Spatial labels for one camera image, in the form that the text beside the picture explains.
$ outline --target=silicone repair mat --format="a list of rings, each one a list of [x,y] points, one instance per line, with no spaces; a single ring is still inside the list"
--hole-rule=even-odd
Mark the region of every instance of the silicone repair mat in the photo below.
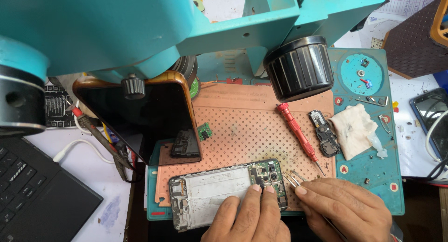
[[[172,176],[259,160],[277,159],[283,174],[284,171],[290,173],[289,170],[295,170],[308,180],[317,178],[319,169],[303,151],[283,115],[276,110],[277,103],[279,102],[270,86],[216,83],[203,85],[199,96],[193,101],[194,115],[197,125],[209,122],[213,135],[201,142],[203,159],[198,163],[162,166],[164,161],[170,159],[170,148],[160,148],[161,166],[157,171],[155,202],[160,203],[161,207],[171,206],[168,181]],[[326,119],[331,118],[333,92],[327,91],[288,104],[289,110],[315,149],[327,177],[335,177],[334,157],[322,155],[315,127],[308,116],[312,110],[320,110]],[[288,206],[292,210],[299,210],[294,190],[287,180],[284,183]]]

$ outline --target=green circuit board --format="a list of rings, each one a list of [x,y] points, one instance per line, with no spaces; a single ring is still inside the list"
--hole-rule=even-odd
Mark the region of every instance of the green circuit board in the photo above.
[[[208,122],[198,126],[198,133],[200,141],[208,139],[213,134],[210,127],[208,126]]]
[[[280,210],[288,206],[286,190],[284,188],[283,176],[280,171],[278,160],[270,159],[257,162],[249,166],[250,181],[252,184],[260,185],[261,189],[271,185],[277,192],[277,202]]]

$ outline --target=laptop keyboard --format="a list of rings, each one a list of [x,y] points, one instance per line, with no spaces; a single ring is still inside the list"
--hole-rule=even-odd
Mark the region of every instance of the laptop keyboard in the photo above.
[[[22,210],[45,179],[15,154],[0,147],[0,231]]]

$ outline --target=laptop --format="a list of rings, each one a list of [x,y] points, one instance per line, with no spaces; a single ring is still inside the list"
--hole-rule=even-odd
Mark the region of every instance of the laptop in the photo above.
[[[102,201],[26,139],[0,139],[0,242],[68,242]]]

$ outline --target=black knob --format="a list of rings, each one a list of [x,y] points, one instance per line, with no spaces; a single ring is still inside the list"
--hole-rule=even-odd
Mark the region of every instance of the black knob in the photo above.
[[[322,36],[308,36],[274,50],[264,69],[280,102],[291,102],[327,91],[334,79]]]
[[[145,96],[145,81],[131,73],[128,78],[121,80],[123,93],[127,99],[141,99]]]

